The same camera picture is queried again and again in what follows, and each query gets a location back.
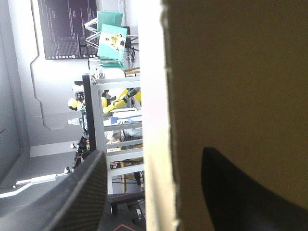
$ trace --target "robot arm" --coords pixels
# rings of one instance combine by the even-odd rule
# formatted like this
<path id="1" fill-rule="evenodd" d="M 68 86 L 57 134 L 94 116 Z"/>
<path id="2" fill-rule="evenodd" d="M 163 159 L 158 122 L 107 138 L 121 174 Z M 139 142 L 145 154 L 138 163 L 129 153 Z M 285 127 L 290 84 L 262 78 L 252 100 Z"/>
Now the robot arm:
<path id="1" fill-rule="evenodd" d="M 137 95 L 139 92 L 140 88 L 133 88 L 131 90 L 125 89 L 116 100 L 112 101 L 109 106 L 103 108 L 103 112 L 107 114 L 114 109 L 123 107 L 128 102 L 129 98 Z"/>

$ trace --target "water bottle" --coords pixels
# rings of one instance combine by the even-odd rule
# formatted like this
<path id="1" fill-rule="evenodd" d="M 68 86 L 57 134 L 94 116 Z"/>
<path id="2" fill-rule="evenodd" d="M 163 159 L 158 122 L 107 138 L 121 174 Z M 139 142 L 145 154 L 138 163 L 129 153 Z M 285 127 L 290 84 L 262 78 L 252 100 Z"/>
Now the water bottle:
<path id="1" fill-rule="evenodd" d="M 82 119 L 81 118 L 75 118 L 75 119 L 72 119 L 72 120 L 68 120 L 67 124 L 80 125 L 80 124 L 82 124 Z"/>

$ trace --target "cable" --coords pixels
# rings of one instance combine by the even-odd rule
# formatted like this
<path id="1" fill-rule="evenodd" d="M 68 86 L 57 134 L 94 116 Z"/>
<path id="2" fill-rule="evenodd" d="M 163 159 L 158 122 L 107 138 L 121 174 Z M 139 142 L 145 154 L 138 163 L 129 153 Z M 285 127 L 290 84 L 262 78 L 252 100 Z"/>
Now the cable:
<path id="1" fill-rule="evenodd" d="M 116 179 L 112 179 L 112 180 L 133 180 L 133 181 L 136 181 L 135 179 L 129 179 L 129 178 L 116 178 Z"/>
<path id="2" fill-rule="evenodd" d="M 112 182 L 113 184 L 137 184 L 133 182 Z"/>

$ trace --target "black pole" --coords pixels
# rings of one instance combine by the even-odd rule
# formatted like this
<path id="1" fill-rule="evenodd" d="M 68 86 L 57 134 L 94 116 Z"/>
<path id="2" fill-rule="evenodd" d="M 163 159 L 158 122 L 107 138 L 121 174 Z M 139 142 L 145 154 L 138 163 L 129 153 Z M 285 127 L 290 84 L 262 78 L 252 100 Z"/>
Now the black pole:
<path id="1" fill-rule="evenodd" d="M 96 150 L 96 138 L 95 138 L 95 127 L 94 127 L 92 96 L 91 96 L 89 74 L 84 74 L 82 76 L 82 81 L 83 81 L 83 89 L 84 89 L 84 92 L 85 92 L 86 115 L 87 115 L 87 123 L 88 123 L 90 152 L 92 153 L 93 151 Z"/>

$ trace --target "teal bag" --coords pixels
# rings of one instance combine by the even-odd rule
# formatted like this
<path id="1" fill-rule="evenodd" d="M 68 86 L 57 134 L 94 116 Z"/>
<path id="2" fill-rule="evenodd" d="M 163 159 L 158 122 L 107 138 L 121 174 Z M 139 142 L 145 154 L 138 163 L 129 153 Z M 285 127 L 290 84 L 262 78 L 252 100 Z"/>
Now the teal bag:
<path id="1" fill-rule="evenodd" d="M 102 24 L 122 26 L 123 13 L 113 11 L 97 11 L 97 31 L 102 30 Z"/>

